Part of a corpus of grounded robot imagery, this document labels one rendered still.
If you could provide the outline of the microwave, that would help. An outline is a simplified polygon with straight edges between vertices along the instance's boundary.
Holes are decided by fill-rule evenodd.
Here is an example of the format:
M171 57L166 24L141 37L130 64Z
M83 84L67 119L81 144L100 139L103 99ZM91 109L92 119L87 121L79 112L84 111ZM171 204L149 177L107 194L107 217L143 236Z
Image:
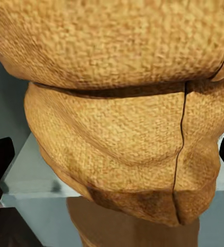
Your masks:
M10 75L0 61L0 139L10 137L15 157L0 179L3 194L74 191L46 163L25 115L24 99L28 81ZM224 133L218 140L218 149ZM221 158L216 185L224 185L224 161Z

